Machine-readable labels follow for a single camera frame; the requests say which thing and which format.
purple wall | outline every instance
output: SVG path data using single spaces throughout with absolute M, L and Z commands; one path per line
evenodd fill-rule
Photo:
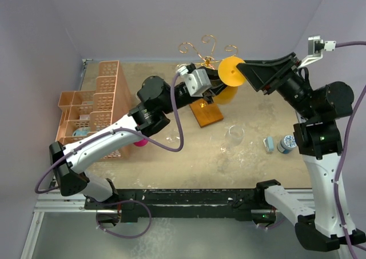
M 204 34 L 237 45 L 245 58 L 293 50 L 321 0 L 54 0 L 83 58 L 179 60 L 181 42 Z M 187 60 L 192 60 L 192 53 Z
M 0 250 L 20 258 L 49 166 L 62 90 L 75 89 L 81 57 L 51 0 L 0 0 Z
M 296 47 L 299 58 L 307 53 L 307 38 L 320 34 L 323 39 L 347 42 L 366 41 L 366 0 L 323 0 L 314 18 L 310 21 L 302 39 Z M 366 84 L 365 72 L 366 46 L 353 46 L 336 49 L 324 54 L 321 61 L 310 65 L 310 79 L 314 88 L 334 81 L 349 84 L 358 98 Z M 344 135 L 347 118 L 338 125 Z M 348 205 L 358 228 L 366 232 L 366 99 L 361 104 L 349 138 L 349 149 L 343 169 L 343 178 Z M 359 258 L 366 258 L 365 253 Z

orange basket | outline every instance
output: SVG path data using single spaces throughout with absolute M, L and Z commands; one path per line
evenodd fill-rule
M 119 61 L 100 62 L 96 83 L 95 91 L 61 93 L 58 106 L 62 115 L 56 140 L 63 145 L 108 127 L 131 109 L 131 92 Z M 103 159 L 128 158 L 129 154 L 130 146 L 124 146 Z

small bottle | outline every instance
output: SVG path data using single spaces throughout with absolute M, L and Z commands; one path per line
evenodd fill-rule
M 297 145 L 296 145 L 295 137 L 292 135 L 286 135 L 277 144 L 277 149 L 279 150 L 280 153 L 283 153 L 283 154 L 290 153 L 296 147 L 297 147 Z

yellow disc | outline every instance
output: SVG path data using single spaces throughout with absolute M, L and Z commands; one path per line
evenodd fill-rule
M 219 95 L 213 97 L 213 101 L 219 105 L 226 105 L 231 102 L 237 91 L 237 86 L 227 86 Z
M 245 77 L 236 68 L 238 63 L 244 61 L 236 56 L 223 59 L 218 66 L 218 76 L 224 84 L 228 86 L 241 86 L 245 81 Z

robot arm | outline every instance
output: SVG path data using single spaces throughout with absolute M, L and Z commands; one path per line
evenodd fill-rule
M 178 109 L 202 97 L 210 103 L 212 97 L 226 87 L 215 70 L 196 69 L 192 64 L 181 67 L 178 73 L 184 79 L 174 87 Z M 120 200 L 111 180 L 101 179 L 86 169 L 109 153 L 158 133 L 170 122 L 165 116 L 173 111 L 170 86 L 162 78 L 151 76 L 146 79 L 137 95 L 141 103 L 114 124 L 72 144 L 63 146 L 55 142 L 50 145 L 52 163 L 66 156 L 54 169 L 63 196 L 82 193 L 98 202 Z
M 276 60 L 245 61 L 236 66 L 256 91 L 262 90 L 268 95 L 277 90 L 299 114 L 294 136 L 311 177 L 316 214 L 294 201 L 277 184 L 262 186 L 263 199 L 294 224 L 297 238 L 305 249 L 323 252 L 345 244 L 345 232 L 353 245 L 366 241 L 365 234 L 356 229 L 349 214 L 342 176 L 335 181 L 343 152 L 336 119 L 352 114 L 353 91 L 343 82 L 313 90 L 308 70 L 304 67 L 320 59 L 323 50 L 334 50 L 335 44 L 333 41 L 323 42 L 320 37 L 310 37 L 309 56 L 302 62 L 292 53 Z M 338 184 L 347 226 L 343 225 L 337 209 L 334 184 Z

